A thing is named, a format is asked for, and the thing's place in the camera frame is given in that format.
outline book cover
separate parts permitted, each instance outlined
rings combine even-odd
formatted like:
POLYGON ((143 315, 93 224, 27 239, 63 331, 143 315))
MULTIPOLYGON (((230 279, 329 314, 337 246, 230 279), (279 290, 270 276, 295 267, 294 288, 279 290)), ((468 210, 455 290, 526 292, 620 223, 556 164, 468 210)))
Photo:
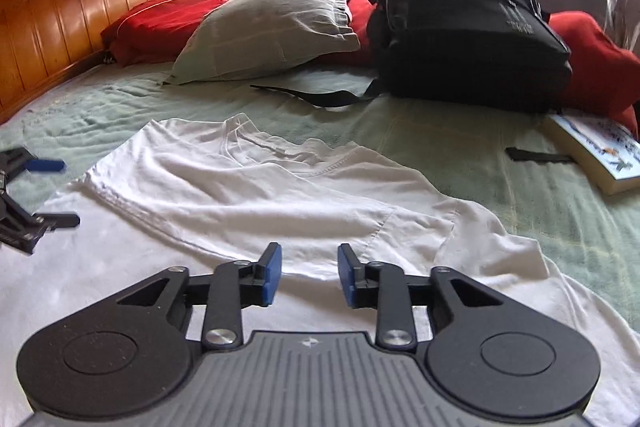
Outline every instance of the book cover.
POLYGON ((640 144, 621 125, 597 116, 552 114, 549 118, 585 147, 616 181, 640 176, 640 144))

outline bedspread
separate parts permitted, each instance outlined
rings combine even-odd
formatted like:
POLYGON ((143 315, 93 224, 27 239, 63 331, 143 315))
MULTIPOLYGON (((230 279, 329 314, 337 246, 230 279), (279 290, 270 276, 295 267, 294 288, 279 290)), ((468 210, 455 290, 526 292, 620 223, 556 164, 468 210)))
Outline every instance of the bedspread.
MULTIPOLYGON (((441 192, 475 200, 511 233, 533 237, 546 256, 609 301, 640 329, 640 192, 603 196, 575 165, 514 163, 515 146, 555 148, 540 117, 452 103, 381 97, 318 109, 252 81, 162 85, 170 64, 100 66, 60 86, 0 126, 0 150, 23 145, 62 158, 59 175, 25 173, 9 192, 31 211, 58 187, 129 139, 149 120, 222 121, 244 112, 262 130, 296 143, 350 140, 418 169, 441 192)), ((301 90, 362 92, 370 71, 298 68, 261 83, 301 90)))

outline metal screw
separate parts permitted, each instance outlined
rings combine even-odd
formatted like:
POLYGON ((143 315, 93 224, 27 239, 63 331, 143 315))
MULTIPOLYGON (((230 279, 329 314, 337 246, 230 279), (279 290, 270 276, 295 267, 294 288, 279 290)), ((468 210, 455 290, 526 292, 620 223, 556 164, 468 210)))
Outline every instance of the metal screw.
POLYGON ((413 337, 404 330, 388 330, 382 335, 382 341, 387 346, 408 346, 413 337))
POLYGON ((214 344, 215 346, 227 346, 228 344, 233 344, 237 337, 238 336, 233 331, 226 330, 225 328, 209 330, 204 336, 209 344, 214 344))

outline backpack strap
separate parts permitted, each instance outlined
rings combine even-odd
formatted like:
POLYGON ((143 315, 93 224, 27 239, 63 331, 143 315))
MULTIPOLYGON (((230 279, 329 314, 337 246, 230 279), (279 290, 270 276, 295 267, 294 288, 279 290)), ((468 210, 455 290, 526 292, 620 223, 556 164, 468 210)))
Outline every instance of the backpack strap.
POLYGON ((368 102, 385 92, 384 84, 379 78, 374 78, 369 84, 369 87, 367 87, 367 90, 360 96, 344 89, 332 92, 303 92, 295 89, 287 89, 287 87, 256 86, 255 84, 251 84, 251 87, 286 92, 316 107, 344 107, 358 102, 368 102))

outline gray pillowcase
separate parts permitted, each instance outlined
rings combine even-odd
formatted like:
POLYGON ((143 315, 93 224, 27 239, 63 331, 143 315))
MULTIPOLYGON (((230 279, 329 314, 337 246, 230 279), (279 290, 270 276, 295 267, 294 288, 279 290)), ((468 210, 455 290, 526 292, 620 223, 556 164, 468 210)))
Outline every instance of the gray pillowcase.
POLYGON ((243 80, 356 51, 350 21, 347 0, 229 0, 206 16, 167 82, 243 80))

